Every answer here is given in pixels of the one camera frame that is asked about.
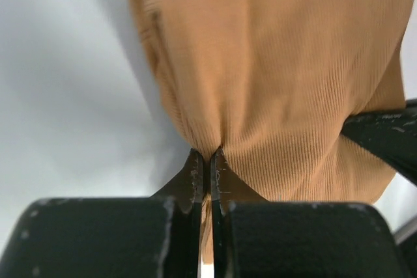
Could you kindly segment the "mustard yellow tank top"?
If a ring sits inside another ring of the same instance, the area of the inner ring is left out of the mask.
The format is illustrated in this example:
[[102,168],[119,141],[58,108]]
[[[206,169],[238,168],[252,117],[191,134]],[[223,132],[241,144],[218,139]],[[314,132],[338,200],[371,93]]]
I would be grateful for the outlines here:
[[268,201],[373,204],[394,170],[343,137],[405,106],[414,0],[129,0],[162,105]]

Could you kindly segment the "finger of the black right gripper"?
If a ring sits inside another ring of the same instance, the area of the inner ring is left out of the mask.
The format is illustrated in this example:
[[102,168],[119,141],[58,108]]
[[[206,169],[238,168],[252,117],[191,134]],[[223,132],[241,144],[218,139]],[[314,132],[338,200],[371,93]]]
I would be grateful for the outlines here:
[[404,109],[351,116],[341,134],[416,184],[416,99]]

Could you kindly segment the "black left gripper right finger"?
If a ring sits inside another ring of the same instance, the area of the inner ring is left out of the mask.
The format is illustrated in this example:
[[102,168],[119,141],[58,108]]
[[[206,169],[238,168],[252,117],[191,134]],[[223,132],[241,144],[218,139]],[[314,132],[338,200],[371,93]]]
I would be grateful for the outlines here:
[[247,185],[230,168],[221,148],[210,158],[209,182],[212,206],[214,276],[233,276],[233,236],[230,207],[236,203],[263,203],[267,200]]

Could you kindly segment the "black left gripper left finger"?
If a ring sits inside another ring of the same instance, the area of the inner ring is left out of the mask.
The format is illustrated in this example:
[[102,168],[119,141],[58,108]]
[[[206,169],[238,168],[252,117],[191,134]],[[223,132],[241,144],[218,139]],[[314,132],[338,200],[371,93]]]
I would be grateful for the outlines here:
[[182,169],[151,196],[169,202],[172,211],[167,224],[162,277],[201,276],[204,166],[202,155],[191,149]]

